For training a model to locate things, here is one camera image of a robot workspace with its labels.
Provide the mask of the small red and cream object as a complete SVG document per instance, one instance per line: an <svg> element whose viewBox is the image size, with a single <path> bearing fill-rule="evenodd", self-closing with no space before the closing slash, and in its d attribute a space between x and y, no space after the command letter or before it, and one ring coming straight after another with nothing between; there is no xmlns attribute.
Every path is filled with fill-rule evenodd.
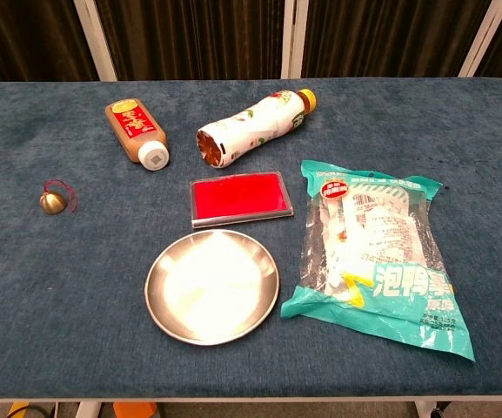
<svg viewBox="0 0 502 418"><path fill-rule="evenodd" d="M59 192L53 192L50 188L59 186L63 188L69 195L66 199ZM44 192L39 198L39 205L48 215L56 215L64 211L66 208L74 213L78 207L77 191L60 179L51 179L44 183Z"/></svg>

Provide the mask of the red ink pad, clear case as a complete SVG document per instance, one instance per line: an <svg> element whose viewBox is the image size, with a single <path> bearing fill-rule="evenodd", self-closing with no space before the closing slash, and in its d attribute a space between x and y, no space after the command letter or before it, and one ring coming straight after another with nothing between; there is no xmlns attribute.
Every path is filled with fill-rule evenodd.
<svg viewBox="0 0 502 418"><path fill-rule="evenodd" d="M280 172L254 172L190 182L191 226L224 226L289 217L293 207Z"/></svg>

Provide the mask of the white-label tea bottle, yellow cap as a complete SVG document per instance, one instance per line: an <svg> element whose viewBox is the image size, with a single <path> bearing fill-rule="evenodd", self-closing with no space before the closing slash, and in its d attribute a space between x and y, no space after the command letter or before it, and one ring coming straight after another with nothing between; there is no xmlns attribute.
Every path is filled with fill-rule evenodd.
<svg viewBox="0 0 502 418"><path fill-rule="evenodd" d="M298 128L317 107L310 89L277 91L255 105L197 131L196 141L204 162L224 168L248 151Z"/></svg>

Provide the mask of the white round plate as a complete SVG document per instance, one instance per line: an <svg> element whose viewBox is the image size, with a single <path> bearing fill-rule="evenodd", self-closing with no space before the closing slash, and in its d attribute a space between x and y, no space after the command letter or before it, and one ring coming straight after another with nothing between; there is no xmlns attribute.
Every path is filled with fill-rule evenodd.
<svg viewBox="0 0 502 418"><path fill-rule="evenodd" d="M170 337L214 346L259 327L279 289L278 266L260 242L211 229L186 235L157 256L144 297L150 317Z"/></svg>

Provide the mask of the teal snack bag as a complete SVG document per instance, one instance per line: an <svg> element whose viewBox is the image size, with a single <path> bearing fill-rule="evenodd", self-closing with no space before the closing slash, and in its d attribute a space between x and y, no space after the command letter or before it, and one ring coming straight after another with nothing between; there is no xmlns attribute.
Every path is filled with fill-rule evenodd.
<svg viewBox="0 0 502 418"><path fill-rule="evenodd" d="M308 213L300 281L285 318L322 320L474 359L471 337L429 220L440 189L305 160Z"/></svg>

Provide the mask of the brown bottle with red label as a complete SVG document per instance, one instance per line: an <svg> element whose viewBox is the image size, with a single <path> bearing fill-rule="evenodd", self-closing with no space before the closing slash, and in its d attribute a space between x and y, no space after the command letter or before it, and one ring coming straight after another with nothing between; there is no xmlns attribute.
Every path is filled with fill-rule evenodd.
<svg viewBox="0 0 502 418"><path fill-rule="evenodd" d="M167 166L170 152L166 134L140 99L119 100L107 105L104 112L131 162L149 171Z"/></svg>

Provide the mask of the blue table cloth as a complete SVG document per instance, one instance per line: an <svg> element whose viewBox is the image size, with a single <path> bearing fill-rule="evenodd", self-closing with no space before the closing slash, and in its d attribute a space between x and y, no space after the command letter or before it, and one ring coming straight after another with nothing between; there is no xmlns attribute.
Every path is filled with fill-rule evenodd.
<svg viewBox="0 0 502 418"><path fill-rule="evenodd" d="M158 254L191 231L189 183L216 171L195 135L281 90L314 91L317 109L229 172L282 173L294 214L238 230L274 257L287 300L299 281L305 159L442 189L432 233L473 361L274 309L215 347L174 340L145 305ZM170 160L127 157L105 107L138 98ZM77 210L46 214L60 179ZM502 395L502 79L319 78L253 81L0 83L0 398L211 398Z"/></svg>

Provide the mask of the orange floor object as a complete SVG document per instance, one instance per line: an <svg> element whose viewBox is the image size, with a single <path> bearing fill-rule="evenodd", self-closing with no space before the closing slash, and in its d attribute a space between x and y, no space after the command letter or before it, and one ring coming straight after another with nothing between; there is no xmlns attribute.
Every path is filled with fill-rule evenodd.
<svg viewBox="0 0 502 418"><path fill-rule="evenodd" d="M113 403L116 418L151 418L157 412L155 402L117 401Z"/></svg>

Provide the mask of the white partition post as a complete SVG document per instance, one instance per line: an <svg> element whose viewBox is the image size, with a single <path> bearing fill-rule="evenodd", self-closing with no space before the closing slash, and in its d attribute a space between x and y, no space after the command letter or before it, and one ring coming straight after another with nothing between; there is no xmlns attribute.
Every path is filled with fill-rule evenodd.
<svg viewBox="0 0 502 418"><path fill-rule="evenodd" d="M117 74L95 0L73 0L100 81L116 82Z"/></svg>
<svg viewBox="0 0 502 418"><path fill-rule="evenodd" d="M309 0L284 0L281 79L301 78Z"/></svg>
<svg viewBox="0 0 502 418"><path fill-rule="evenodd" d="M502 22L502 0L491 0L479 29L458 72L459 78L472 78Z"/></svg>

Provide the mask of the white table frame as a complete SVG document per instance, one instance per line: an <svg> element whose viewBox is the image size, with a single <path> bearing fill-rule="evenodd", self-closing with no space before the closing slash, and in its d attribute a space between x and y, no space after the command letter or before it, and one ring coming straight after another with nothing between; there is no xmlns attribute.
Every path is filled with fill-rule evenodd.
<svg viewBox="0 0 502 418"><path fill-rule="evenodd" d="M11 401L0 401L0 418L11 414ZM44 418L55 402L31 401L11 418ZM75 418L80 402L57 405L57 418ZM444 418L502 418L502 401L451 401ZM150 418L419 418L413 401L399 398L357 400L182 400L159 401Z"/></svg>

